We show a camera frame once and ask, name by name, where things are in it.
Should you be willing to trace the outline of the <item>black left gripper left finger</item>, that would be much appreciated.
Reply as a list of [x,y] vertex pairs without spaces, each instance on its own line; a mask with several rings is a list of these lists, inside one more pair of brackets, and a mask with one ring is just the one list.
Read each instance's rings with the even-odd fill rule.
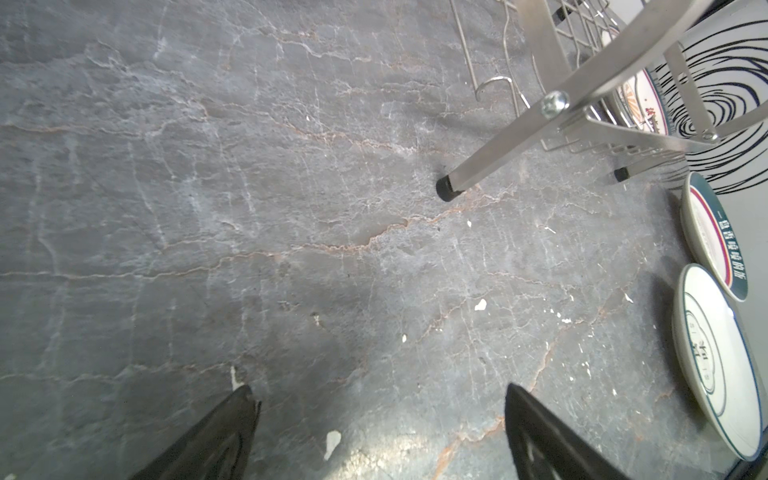
[[230,393],[134,479],[242,479],[261,412],[243,385]]

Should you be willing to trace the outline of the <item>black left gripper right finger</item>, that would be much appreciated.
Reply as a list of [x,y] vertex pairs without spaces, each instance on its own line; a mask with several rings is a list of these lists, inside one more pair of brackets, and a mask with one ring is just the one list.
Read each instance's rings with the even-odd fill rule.
[[525,388],[507,387],[505,433],[519,479],[624,479]]

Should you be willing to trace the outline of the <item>white plate thin green line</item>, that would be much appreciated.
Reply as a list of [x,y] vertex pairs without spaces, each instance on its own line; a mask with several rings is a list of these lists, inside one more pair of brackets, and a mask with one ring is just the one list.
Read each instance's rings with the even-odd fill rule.
[[744,461],[761,450],[761,389],[736,312],[713,275],[697,263],[678,279],[671,329],[684,378],[713,428]]

